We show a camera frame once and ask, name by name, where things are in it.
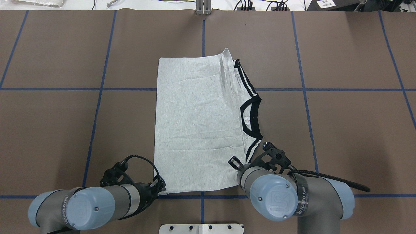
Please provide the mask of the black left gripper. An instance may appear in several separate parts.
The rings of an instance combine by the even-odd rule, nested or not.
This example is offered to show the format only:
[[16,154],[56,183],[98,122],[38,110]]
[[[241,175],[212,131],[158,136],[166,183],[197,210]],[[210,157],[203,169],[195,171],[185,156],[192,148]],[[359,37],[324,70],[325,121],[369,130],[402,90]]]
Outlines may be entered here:
[[101,187],[114,186],[114,185],[133,185],[140,195],[139,208],[148,208],[156,199],[158,199],[158,193],[160,190],[165,190],[166,183],[160,176],[160,173],[154,163],[145,159],[144,161],[150,163],[153,167],[156,175],[150,183],[135,183],[131,177],[126,174],[126,170],[129,167],[128,159],[124,159],[113,165],[112,168],[107,169],[100,181]]

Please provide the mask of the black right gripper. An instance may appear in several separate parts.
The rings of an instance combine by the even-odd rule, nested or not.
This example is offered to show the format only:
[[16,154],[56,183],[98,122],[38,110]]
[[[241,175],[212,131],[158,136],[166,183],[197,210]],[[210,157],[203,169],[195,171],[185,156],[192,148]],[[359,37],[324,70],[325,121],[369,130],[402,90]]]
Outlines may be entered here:
[[276,148],[271,142],[264,142],[262,149],[264,152],[252,159],[250,163],[243,165],[236,156],[232,156],[228,164],[241,173],[254,166],[266,169],[275,174],[283,174],[285,170],[291,170],[291,160],[286,157],[283,150]]

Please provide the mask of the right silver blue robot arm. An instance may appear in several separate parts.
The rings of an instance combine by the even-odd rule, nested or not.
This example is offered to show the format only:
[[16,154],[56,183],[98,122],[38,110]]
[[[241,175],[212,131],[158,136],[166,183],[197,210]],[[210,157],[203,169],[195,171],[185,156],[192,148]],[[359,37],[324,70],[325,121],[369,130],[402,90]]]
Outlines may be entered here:
[[297,217],[299,234],[338,234],[340,222],[355,209],[347,182],[313,171],[297,170],[285,152],[270,142],[250,163],[233,156],[228,163],[254,209],[274,222]]

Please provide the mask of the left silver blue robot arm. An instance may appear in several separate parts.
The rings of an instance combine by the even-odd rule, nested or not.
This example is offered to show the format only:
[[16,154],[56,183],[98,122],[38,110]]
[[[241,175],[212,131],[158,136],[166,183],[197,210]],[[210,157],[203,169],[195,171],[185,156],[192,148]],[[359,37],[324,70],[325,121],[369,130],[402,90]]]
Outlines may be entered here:
[[27,218],[42,234],[78,234],[108,222],[129,219],[146,210],[165,191],[165,181],[150,160],[156,175],[150,183],[136,183],[126,173],[130,155],[104,172],[98,187],[57,189],[38,195]]

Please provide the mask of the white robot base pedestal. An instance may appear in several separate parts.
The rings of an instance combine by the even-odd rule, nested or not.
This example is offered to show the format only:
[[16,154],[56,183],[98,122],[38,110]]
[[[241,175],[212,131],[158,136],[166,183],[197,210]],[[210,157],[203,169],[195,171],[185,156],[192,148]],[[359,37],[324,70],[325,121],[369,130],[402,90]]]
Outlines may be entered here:
[[159,234],[244,234],[244,225],[220,224],[172,224],[162,225]]

